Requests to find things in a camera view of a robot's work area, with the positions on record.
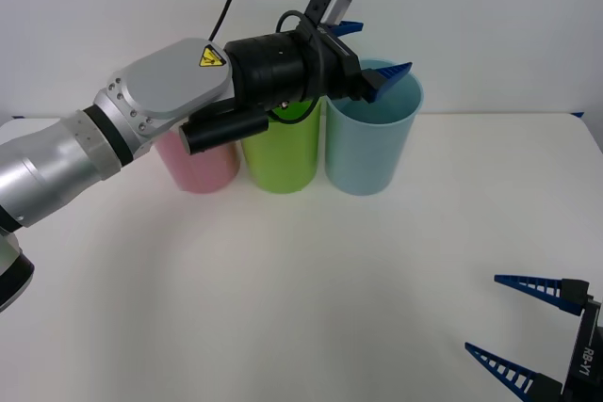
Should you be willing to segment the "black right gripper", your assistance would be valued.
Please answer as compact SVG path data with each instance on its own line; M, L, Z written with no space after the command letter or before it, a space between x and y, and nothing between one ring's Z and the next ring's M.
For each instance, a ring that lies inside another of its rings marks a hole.
M584 309L563 391L559 381L478 346L464 343L465 350L521 401L559 401L562 394L562 401L602 402L602 328L598 325L602 305L589 300L589 283L501 274L494 281L569 314L580 316Z

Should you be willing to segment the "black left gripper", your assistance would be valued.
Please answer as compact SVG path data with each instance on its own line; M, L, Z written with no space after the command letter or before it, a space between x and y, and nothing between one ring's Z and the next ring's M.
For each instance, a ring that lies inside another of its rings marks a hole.
M373 104L410 73L412 62L361 70L358 55L340 37L363 28L362 22L355 21L322 24L316 28L320 37L317 45L307 28L300 26L306 98L326 95L332 99L364 99Z

